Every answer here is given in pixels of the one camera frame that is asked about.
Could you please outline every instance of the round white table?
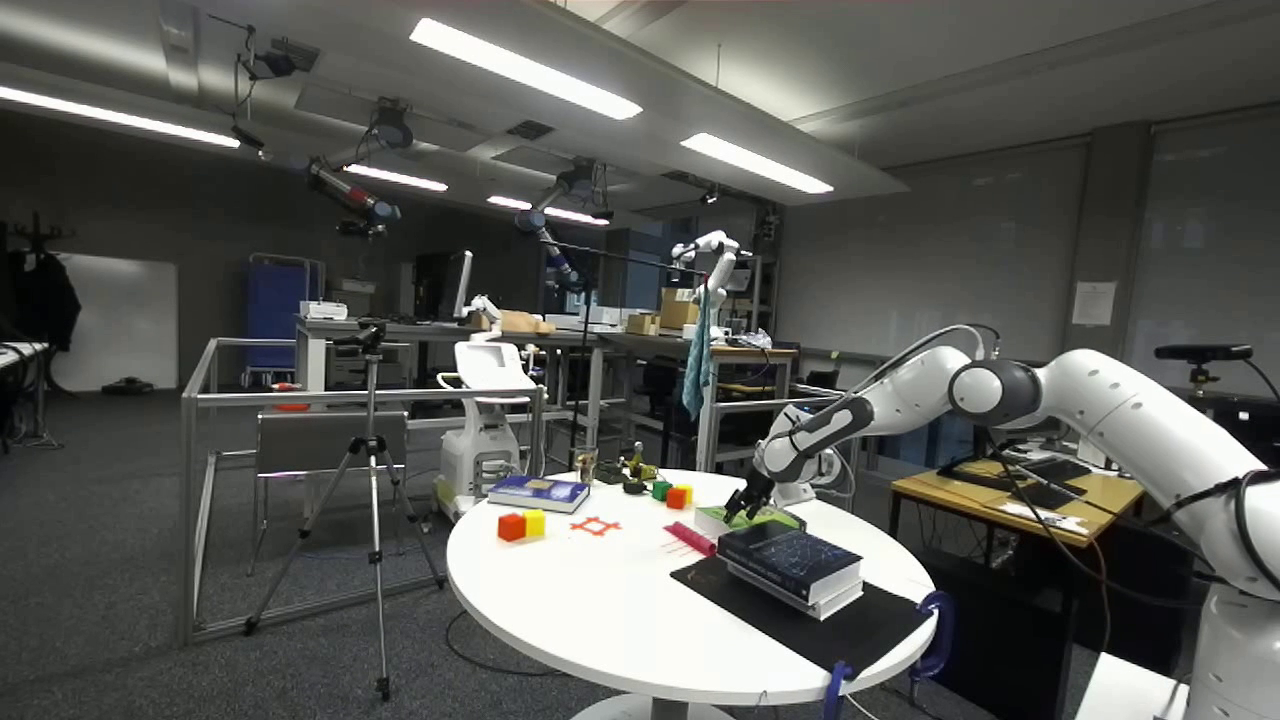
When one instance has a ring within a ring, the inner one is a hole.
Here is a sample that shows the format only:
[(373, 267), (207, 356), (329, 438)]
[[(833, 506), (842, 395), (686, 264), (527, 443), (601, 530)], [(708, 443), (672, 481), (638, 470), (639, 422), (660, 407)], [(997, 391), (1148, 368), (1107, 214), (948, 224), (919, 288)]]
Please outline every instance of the round white table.
[[(711, 473), (660, 473), (660, 481), (693, 484), (695, 510), (724, 510), (744, 481)], [(449, 580), (475, 623), (517, 652), (574, 673), (581, 682), (631, 693), (605, 699), (584, 718), (686, 718), (686, 706), (817, 706), (828, 668), (797, 655), (719, 605), (705, 601), (672, 574), (700, 561), (667, 523), (695, 523), (693, 510), (672, 512), (654, 498), (626, 498), (598, 484), (575, 516), (551, 516), (545, 541), (504, 544), (498, 519), (511, 512), (475, 506), (449, 538)], [(797, 506), (807, 533), (857, 548), (863, 580), (919, 605), (933, 591), (923, 566), (833, 506)], [(909, 632), (878, 666), (861, 668), (845, 693), (861, 693), (899, 676), (933, 644), (937, 616)]]

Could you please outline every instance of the ceiling light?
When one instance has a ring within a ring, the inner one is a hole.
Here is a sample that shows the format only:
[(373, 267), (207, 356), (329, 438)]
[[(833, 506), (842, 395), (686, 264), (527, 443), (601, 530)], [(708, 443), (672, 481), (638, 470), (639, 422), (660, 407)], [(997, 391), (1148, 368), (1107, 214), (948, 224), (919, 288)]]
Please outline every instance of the ceiling light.
[(449, 194), (449, 185), (441, 185), (441, 182), (406, 175), (406, 174), (383, 174), (383, 169), (373, 169), (373, 163), (348, 163), (345, 174), (353, 174), (353, 175), (373, 175), (373, 182), (383, 182), (383, 185), (424, 190), (424, 194)]
[(114, 109), (42, 97), (42, 94), (24, 94), (24, 89), (0, 83), (0, 100), (60, 112), (60, 118), (86, 118), (86, 121), (102, 121), (102, 124), (125, 124), (125, 128), (155, 134), (155, 138), (192, 141), (192, 144), (242, 149), (242, 141), (223, 138), (223, 134), (204, 134), (204, 128), (170, 124), (170, 121), (132, 118), (132, 112), (114, 112)]
[[(522, 197), (487, 197), (487, 206), (498, 206), (498, 210), (517, 210), (517, 214), (527, 214), (531, 206), (527, 202), (522, 202)], [(574, 210), (545, 210), (547, 215), (555, 215), (555, 222), (567, 222), (567, 224), (608, 224), (605, 215), (588, 215), (588, 214), (574, 214)]]
[(787, 163), (782, 163), (782, 162), (770, 162), (770, 155), (760, 155), (760, 151), (748, 151), (748, 149), (729, 144), (729, 141), (708, 138), (708, 134), (689, 138), (686, 149), (705, 151), (705, 155), (711, 155), (711, 162), (719, 162), (719, 163), (756, 174), (756, 175), (766, 175), (766, 182), (787, 185), (787, 190), (807, 194), (807, 197), (833, 194), (833, 185), (825, 185), (825, 182), (817, 182), (817, 175), (806, 175), (806, 174), (797, 174), (797, 169), (787, 169)]
[(631, 121), (631, 118), (639, 118), (639, 106), (631, 106), (631, 100), (626, 100), (626, 97), (617, 97), (617, 94), (608, 94), (608, 89), (598, 89), (598, 83), (588, 83), (588, 80), (575, 80), (575, 77), (567, 77), (567, 72), (555, 72), (555, 70), (547, 70), (547, 64), (541, 64), (541, 59), (527, 59), (527, 55), (522, 55), (522, 52), (510, 52), (510, 50), (501, 50), (501, 46), (487, 46), (487, 40), (480, 40), (480, 36), (469, 36), (469, 31), (449, 29), (449, 25), (441, 25), (441, 21), (427, 21), (427, 17), (417, 21), (417, 29), (412, 29), (408, 40), (417, 40), (417, 46), (424, 46), (424, 50), (433, 50), (433, 52), (455, 55), (455, 59), (465, 59), (465, 64), (487, 70), (487, 72), (498, 72), (498, 77), (510, 77), (510, 80), (517, 80), (517, 83), (527, 83), (527, 89), (536, 89), (536, 94), (560, 97), (560, 100), (567, 100), (567, 106), (581, 106), (581, 109), (588, 109), (588, 112), (612, 118), (612, 121)]

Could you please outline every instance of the tripod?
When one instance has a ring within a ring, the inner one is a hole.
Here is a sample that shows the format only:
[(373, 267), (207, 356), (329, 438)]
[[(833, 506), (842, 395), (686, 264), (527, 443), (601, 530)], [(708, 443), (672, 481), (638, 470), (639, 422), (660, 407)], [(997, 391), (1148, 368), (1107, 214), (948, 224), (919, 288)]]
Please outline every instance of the tripod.
[[(391, 481), (391, 498), (406, 512), (408, 523), (417, 523), (417, 512), (388, 463), (388, 439), (377, 438), (377, 363), (379, 363), (379, 340), (383, 340), (383, 328), (373, 324), (373, 328), (359, 328), (358, 340), (341, 340), (341, 345), (358, 345), (359, 356), (366, 356), (366, 438), (358, 438), (341, 462), (341, 470), (331, 473), (331, 481), (325, 484), (319, 501), (316, 501), (316, 512), (303, 512), (303, 523), (285, 555), (285, 566), (277, 568), (266, 601), (257, 605), (257, 612), (243, 619), (243, 638), (253, 638), (282, 590), (282, 580), (289, 575), (291, 561), (299, 555), (299, 548), (307, 544), (316, 519), (325, 516), (325, 506), (329, 498), (338, 493), (338, 484), (348, 475), (348, 470), (358, 462), (366, 462), (367, 470), (367, 566), (373, 566), (373, 601), (377, 601), (377, 698), (379, 699), (391, 699), (391, 673), (388, 673), (388, 612), (383, 612), (383, 519), (379, 519), (379, 473), (388, 473)], [(433, 553), (427, 553), (427, 523), (422, 523), (417, 533), (422, 548), (424, 548), (424, 561), (437, 575), (437, 590), (445, 590), (445, 574), (437, 568)]]

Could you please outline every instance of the book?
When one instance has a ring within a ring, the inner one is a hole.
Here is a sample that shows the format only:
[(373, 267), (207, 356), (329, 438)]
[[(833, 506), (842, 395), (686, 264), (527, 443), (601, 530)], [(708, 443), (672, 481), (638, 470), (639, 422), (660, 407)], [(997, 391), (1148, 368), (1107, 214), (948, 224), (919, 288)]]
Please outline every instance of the book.
[(797, 523), (724, 533), (716, 555), (731, 575), (817, 619), (828, 619), (863, 591), (861, 555)]
[(594, 498), (584, 481), (547, 481), (547, 475), (501, 475), (487, 489), (494, 506), (510, 510), (545, 510), (574, 516)]

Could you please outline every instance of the stand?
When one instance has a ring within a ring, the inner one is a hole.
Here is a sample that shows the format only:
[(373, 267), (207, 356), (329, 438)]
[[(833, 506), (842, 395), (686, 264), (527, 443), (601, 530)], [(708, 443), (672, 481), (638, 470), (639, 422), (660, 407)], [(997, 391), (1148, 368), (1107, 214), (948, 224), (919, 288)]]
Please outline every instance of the stand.
[(24, 422), (16, 422), (13, 443), (46, 443), (46, 448), (64, 448), (56, 438), (46, 428), (46, 403), (50, 403), (50, 382), (53, 382), (53, 349), (37, 351), (24, 382), (21, 382), (21, 403)]
[[(367, 377), (367, 403), (366, 403), (366, 438), (358, 438), (341, 462), (341, 470), (331, 473), (331, 481), (325, 484), (319, 493), (319, 506), (313, 516), (303, 516), (298, 541), (291, 541), (291, 553), (285, 555), (285, 566), (277, 568), (266, 601), (257, 605), (257, 612), (243, 619), (243, 638), (253, 638), (282, 590), (282, 580), (289, 575), (291, 561), (299, 555), (299, 548), (307, 544), (316, 519), (325, 516), (325, 506), (329, 498), (338, 493), (338, 484), (348, 475), (348, 470), (358, 462), (366, 462), (367, 470), (367, 566), (373, 566), (373, 601), (377, 601), (377, 698), (379, 699), (391, 699), (391, 673), (388, 673), (388, 612), (383, 612), (383, 519), (379, 519), (379, 473), (388, 473), (391, 481), (391, 498), (406, 512), (408, 523), (417, 523), (417, 512), (408, 510), (408, 498), (388, 463), (388, 439), (377, 438), (377, 363), (379, 363), (379, 340), (383, 340), (383, 328), (359, 328), (358, 340), (345, 340), (345, 345), (359, 345), (366, 351), (366, 377)], [(424, 561), (433, 566), (433, 575), (437, 575), (437, 590), (445, 590), (445, 574), (437, 568), (433, 553), (427, 553), (427, 523), (422, 523), (417, 541), (424, 548)]]

